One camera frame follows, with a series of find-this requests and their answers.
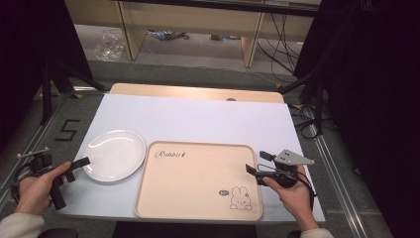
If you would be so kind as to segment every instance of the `black curtain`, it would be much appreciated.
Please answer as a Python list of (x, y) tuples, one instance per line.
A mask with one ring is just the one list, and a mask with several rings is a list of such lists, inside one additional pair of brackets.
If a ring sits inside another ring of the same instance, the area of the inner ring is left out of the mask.
[(67, 78), (75, 72), (93, 78), (64, 1), (0, 1), (0, 152), (33, 102), (46, 63), (60, 91), (71, 90)]
[(394, 237), (420, 232), (418, 16), (410, 2), (360, 9), (326, 82), (335, 122)]

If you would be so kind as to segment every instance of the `gray floor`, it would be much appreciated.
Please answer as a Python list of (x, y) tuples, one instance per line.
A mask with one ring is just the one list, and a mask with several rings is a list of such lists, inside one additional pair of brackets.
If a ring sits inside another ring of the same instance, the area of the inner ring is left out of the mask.
[[(94, 49), (101, 43), (102, 36), (110, 29), (83, 26), (76, 26), (76, 29), (95, 79), (109, 86), (115, 82), (134, 82), (275, 91), (278, 83), (286, 85), (287, 81), (295, 80), (290, 73), (274, 64), (273, 71), (283, 81), (275, 78), (271, 73), (271, 60), (260, 50), (256, 52), (253, 67), (245, 68), (240, 41), (211, 41), (206, 35), (191, 34), (188, 40), (173, 41), (158, 41), (155, 38), (147, 37), (146, 43), (135, 61), (127, 60), (125, 53), (122, 53), (117, 62), (100, 61), (95, 58)], [(110, 33), (121, 39), (118, 29), (112, 30)], [(302, 46), (299, 43), (289, 44), (296, 52), (299, 52)], [(266, 40), (261, 40), (261, 45), (268, 52), (273, 53), (272, 47)], [(286, 58), (281, 58), (281, 61), (288, 64)], [(73, 84), (82, 85), (79, 80), (74, 80)], [(285, 101), (291, 104), (299, 103), (297, 97), (300, 89), (297, 88), (287, 93), (284, 96)], [(60, 101), (62, 98), (64, 98), (62, 107), (41, 144), (41, 147), (52, 148), (52, 154), (57, 163), (74, 159), (78, 146), (83, 140), (83, 135), (95, 115), (102, 94), (84, 92), (81, 99), (67, 98), (66, 95), (62, 95), (59, 99), (55, 98), (54, 101)], [(291, 113), (299, 115), (300, 111), (291, 110)], [(41, 116), (41, 97), (37, 96), (28, 116), (21, 123), (6, 150), (0, 155), (0, 181), (6, 179), (7, 174), (14, 167), (16, 154), (25, 150), (39, 129)], [(72, 125), (73, 128), (69, 128), (77, 130), (71, 143), (55, 140), (57, 137), (66, 136), (59, 132), (66, 119), (80, 119), (79, 123)], [(303, 119), (301, 116), (293, 116), (293, 120), (297, 124)], [(340, 137), (340, 132), (335, 130), (334, 122), (332, 120), (325, 121), (323, 126), (323, 138), (349, 192), (349, 197), (362, 220), (367, 236), (392, 237), (363, 179), (353, 173), (352, 158)], [(302, 134), (309, 136), (309, 128), (304, 129)], [(298, 132), (298, 136), (304, 155), (316, 161), (316, 165), (310, 168), (310, 173), (327, 219), (321, 225), (330, 229), (336, 237), (355, 237), (342, 203), (328, 176), (316, 140), (305, 139), (300, 132)], [(14, 207), (13, 200), (8, 200), (0, 217), (3, 218), (13, 212)], [(115, 227), (114, 221), (67, 219), (57, 216), (53, 210), (46, 214), (46, 220), (46, 228), (74, 228), (82, 238), (112, 237)], [(286, 223), (258, 226), (257, 228), (260, 238), (271, 238), (286, 237), (286, 234), (290, 230), (297, 229), (297, 226), (294, 223)]]

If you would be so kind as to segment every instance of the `white table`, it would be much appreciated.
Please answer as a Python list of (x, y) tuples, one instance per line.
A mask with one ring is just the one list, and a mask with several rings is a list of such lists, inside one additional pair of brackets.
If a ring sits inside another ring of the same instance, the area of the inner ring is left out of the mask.
[[(171, 93), (177, 88), (158, 87), (171, 89)], [(214, 94), (220, 89), (208, 90)], [(259, 151), (277, 154), (283, 149), (288, 149), (302, 155), (289, 110), (284, 103), (111, 93), (104, 96), (76, 159), (82, 158), (86, 146), (93, 139), (116, 129), (137, 132), (147, 145), (154, 141), (249, 145), (254, 149), (258, 163), (268, 166), (273, 166), (273, 164), (259, 158)], [(77, 170), (74, 172), (76, 181), (61, 187), (67, 207), (58, 213), (81, 218), (156, 221), (140, 218), (134, 211), (142, 173), (143, 166), (127, 178), (114, 182), (100, 182), (90, 178), (84, 170)], [(295, 221), (285, 210), (277, 194), (269, 187), (262, 187), (262, 204), (262, 218), (253, 223)], [(319, 222), (325, 221), (317, 198), (314, 203), (314, 216)], [(221, 221), (195, 220), (192, 222), (220, 223)], [(249, 223), (247, 221), (223, 222)]]

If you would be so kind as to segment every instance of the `black cable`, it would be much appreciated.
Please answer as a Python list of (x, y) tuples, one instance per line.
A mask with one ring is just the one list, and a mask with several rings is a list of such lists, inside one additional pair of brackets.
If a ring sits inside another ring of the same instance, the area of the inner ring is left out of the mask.
[(283, 21), (282, 21), (282, 30), (281, 30), (281, 33), (280, 33), (280, 30), (278, 29), (277, 24), (275, 23), (274, 15), (272, 13), (270, 15), (271, 15), (272, 22), (274, 23), (275, 30), (277, 31), (277, 34), (278, 34), (278, 36), (280, 38), (280, 40), (279, 40), (279, 42), (277, 44), (276, 49), (278, 49), (279, 43), (282, 42), (282, 44), (284, 46), (284, 49), (286, 50), (287, 60), (288, 60), (288, 62), (290, 64), (291, 71), (294, 71), (294, 68), (293, 68), (294, 67), (293, 60), (291, 60), (291, 58), (290, 58), (290, 53), (288, 52), (287, 46), (286, 46), (286, 43), (285, 43), (285, 40), (283, 39), (283, 34), (284, 34), (284, 29), (285, 29), (285, 18), (284, 18), (285, 15), (282, 15), (283, 16)]
[(284, 33), (284, 44), (285, 44), (285, 48), (290, 50), (291, 52), (293, 52), (295, 55), (297, 55), (299, 57), (299, 54), (296, 53), (287, 43), (286, 41), (286, 32), (285, 32), (285, 25), (286, 25), (286, 19), (287, 19), (287, 15), (283, 15), (283, 27), (282, 27), (282, 32)]
[(305, 108), (305, 107), (308, 107), (307, 105), (304, 105), (304, 106), (302, 106), (302, 108), (301, 109), (299, 109), (299, 116), (300, 116), (300, 118), (302, 119), (302, 120), (304, 120), (303, 122), (301, 122), (301, 123), (299, 123), (299, 124), (296, 124), (294, 127), (295, 127), (295, 130), (296, 130), (296, 132), (299, 132), (300, 131), (300, 135), (303, 137), (303, 138), (305, 138), (305, 139), (315, 139), (317, 136), (318, 136), (318, 132), (316, 133), (316, 135), (315, 136), (306, 136), (304, 133), (303, 133), (303, 130), (305, 129), (305, 128), (307, 128), (308, 126), (310, 126), (310, 125), (312, 125), (313, 124), (313, 118), (310, 118), (310, 117), (308, 117), (308, 116), (306, 116), (306, 115), (304, 115), (303, 114), (303, 108)]
[(300, 111), (300, 109), (299, 108), (297, 108), (297, 109), (295, 109), (292, 113), (291, 113), (291, 116), (292, 117), (301, 117), (301, 115), (296, 115), (296, 112), (298, 112), (298, 111)]
[[(273, 48), (273, 49), (275, 49), (275, 46), (273, 46), (272, 44), (271, 44), (271, 42), (268, 40), (268, 39), (265, 39), (266, 40), (266, 42)], [(285, 55), (287, 55), (287, 53), (286, 52), (282, 52), (281, 50), (277, 50), (279, 53), (282, 53), (282, 54), (285, 54)]]
[(306, 174), (301, 173), (301, 172), (298, 172), (298, 174), (300, 174), (300, 175), (304, 176), (304, 177), (306, 178), (306, 180), (309, 180), (309, 178), (306, 176)]
[(308, 116), (306, 116), (306, 115), (303, 114), (303, 109), (306, 108), (306, 107), (312, 108), (310, 105), (301, 105), (301, 107), (300, 108), (297, 108), (297, 110), (296, 110), (296, 111), (299, 111), (299, 114), (296, 115), (296, 116), (299, 116), (300, 119), (302, 119), (302, 120), (310, 120), (310, 119), (312, 119), (312, 118), (310, 118), (310, 117), (308, 117)]
[(259, 46), (259, 48), (262, 50), (262, 52), (271, 59), (271, 62), (274, 60), (276, 63), (278, 63), (280, 66), (284, 67), (284, 69), (286, 69), (287, 71), (289, 71), (290, 73), (293, 73), (293, 71), (288, 68), (286, 65), (284, 65), (282, 62), (280, 62), (278, 59), (276, 59), (275, 57), (271, 56), (269, 53), (267, 53), (263, 47), (260, 45), (260, 43), (257, 43), (257, 45)]
[(304, 179), (300, 178), (299, 176), (297, 176), (297, 179), (300, 182), (302, 182), (306, 186), (306, 188), (308, 188), (308, 190), (309, 190), (309, 205), (311, 206), (311, 210), (313, 210), (314, 200), (315, 200), (315, 197), (318, 196), (318, 194), (316, 194), (315, 191), (312, 189), (312, 185), (310, 184), (308, 178), (306, 178), (306, 179), (308, 179), (308, 181), (305, 181)]

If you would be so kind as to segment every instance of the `aluminum rail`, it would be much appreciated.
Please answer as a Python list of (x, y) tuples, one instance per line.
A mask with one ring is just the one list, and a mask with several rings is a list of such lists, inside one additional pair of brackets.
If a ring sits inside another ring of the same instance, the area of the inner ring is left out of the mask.
[[(309, 118), (313, 118), (314, 115), (311, 109), (304, 109), (304, 113)], [(313, 136), (317, 134), (316, 127), (314, 124), (310, 126), (310, 130)], [(328, 150), (327, 143), (324, 140), (322, 135), (318, 135), (315, 139), (319, 153), (326, 167), (330, 181), (333, 184), (334, 190), (339, 197), (340, 204), (343, 208), (343, 211), (349, 222), (349, 226), (353, 232), (354, 237), (368, 238), (368, 233), (363, 225), (361, 217), (356, 210), (355, 205), (353, 204), (350, 194), (346, 189), (346, 186), (338, 172), (334, 159), (331, 156), (330, 151)]]

